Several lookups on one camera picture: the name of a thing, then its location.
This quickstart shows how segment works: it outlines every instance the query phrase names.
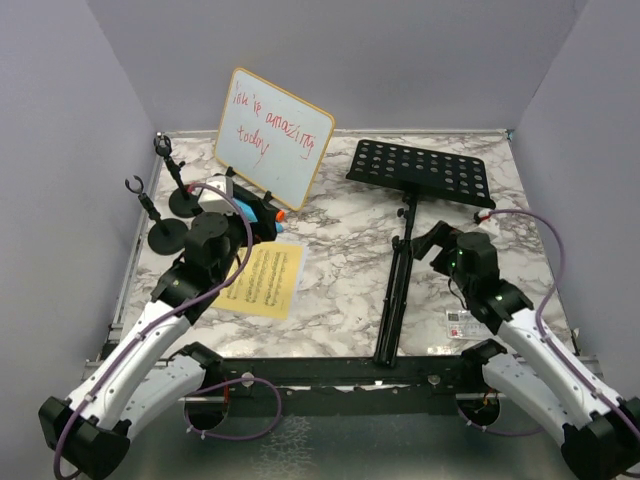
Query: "whiteboard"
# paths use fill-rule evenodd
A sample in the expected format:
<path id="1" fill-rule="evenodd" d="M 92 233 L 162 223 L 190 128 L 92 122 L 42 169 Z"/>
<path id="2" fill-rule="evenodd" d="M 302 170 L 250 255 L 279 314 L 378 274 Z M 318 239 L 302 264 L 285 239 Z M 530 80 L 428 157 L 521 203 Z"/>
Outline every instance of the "whiteboard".
<path id="1" fill-rule="evenodd" d="M 287 207 L 299 210 L 334 126 L 327 112 L 237 68 L 213 155 Z"/>

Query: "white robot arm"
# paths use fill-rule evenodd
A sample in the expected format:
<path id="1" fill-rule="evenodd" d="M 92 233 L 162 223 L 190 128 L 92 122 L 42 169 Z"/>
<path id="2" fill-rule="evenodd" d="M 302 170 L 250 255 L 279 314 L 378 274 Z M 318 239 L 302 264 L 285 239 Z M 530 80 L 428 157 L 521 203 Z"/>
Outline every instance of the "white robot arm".
<path id="1" fill-rule="evenodd" d="M 250 222 L 232 200 L 230 178 L 214 177 L 209 185 L 193 186 L 215 195 L 207 192 L 201 198 L 202 212 L 185 237 L 183 254 L 160 278 L 152 301 L 88 380 L 64 400 L 50 397 L 40 408 L 45 439 L 56 452 L 54 471 L 59 479 L 77 476 L 62 475 L 62 458 L 94 480 L 106 478 L 152 418 L 202 385 L 205 370 L 188 356 L 172 359 L 161 371 L 152 369 L 241 273 L 252 244 L 276 238 L 277 209 L 258 197 L 244 198 L 254 217 Z M 227 278 L 243 246 L 245 259 Z"/>
<path id="2" fill-rule="evenodd" d="M 481 344 L 462 354 L 476 363 L 479 359 L 484 383 L 537 420 L 581 480 L 613 478 L 640 461 L 640 400 L 624 400 L 593 375 L 551 332 L 524 293 L 500 278 L 489 235 L 439 222 L 412 240 L 414 258 L 424 258 L 434 246 L 442 250 L 431 262 L 433 269 L 452 279 L 471 314 L 532 368 L 522 368 L 492 339 L 491 348 Z"/>

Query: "blue object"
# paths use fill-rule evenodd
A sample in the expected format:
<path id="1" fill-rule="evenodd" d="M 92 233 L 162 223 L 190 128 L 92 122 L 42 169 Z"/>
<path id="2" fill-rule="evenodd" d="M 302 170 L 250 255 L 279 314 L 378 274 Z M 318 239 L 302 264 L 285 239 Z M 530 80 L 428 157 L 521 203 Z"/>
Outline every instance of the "blue object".
<path id="1" fill-rule="evenodd" d="M 241 200 L 237 200 L 235 198 L 234 198 L 234 200 L 238 204 L 238 206 L 242 209 L 244 214 L 247 216 L 247 218 L 249 219 L 249 222 L 253 223 L 253 222 L 257 222 L 258 221 L 258 219 L 256 218 L 256 214 L 253 213 L 253 210 L 251 210 L 251 207 L 249 205 L 247 205 L 246 203 L 244 203 Z M 278 232 L 278 233 L 284 232 L 284 227 L 279 222 L 276 222 L 276 232 Z"/>

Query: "gray wall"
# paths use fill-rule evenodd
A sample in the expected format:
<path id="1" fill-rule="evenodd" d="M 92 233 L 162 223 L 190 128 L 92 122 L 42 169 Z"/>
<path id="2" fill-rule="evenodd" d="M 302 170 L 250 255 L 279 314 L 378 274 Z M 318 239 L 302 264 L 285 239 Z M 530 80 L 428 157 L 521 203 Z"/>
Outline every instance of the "gray wall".
<path id="1" fill-rule="evenodd" d="M 87 0 L 163 130 L 216 129 L 244 66 L 339 128 L 513 128 L 586 0 Z"/>
<path id="2" fill-rule="evenodd" d="M 153 128 L 82 0 L 0 2 L 0 465 L 51 479 L 37 411 L 104 341 Z"/>
<path id="3" fill-rule="evenodd" d="M 640 395 L 639 18 L 637 0 L 587 4 L 513 145 L 531 207 L 567 244 L 569 322 L 627 395 Z"/>

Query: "small card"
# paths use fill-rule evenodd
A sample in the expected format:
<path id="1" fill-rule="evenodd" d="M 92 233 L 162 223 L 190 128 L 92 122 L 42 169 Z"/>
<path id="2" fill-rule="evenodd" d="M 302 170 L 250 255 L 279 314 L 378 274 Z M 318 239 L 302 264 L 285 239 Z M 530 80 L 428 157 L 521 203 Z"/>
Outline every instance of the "small card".
<path id="1" fill-rule="evenodd" d="M 468 310 L 447 310 L 447 337 L 460 340 L 485 340 L 493 336 Z"/>

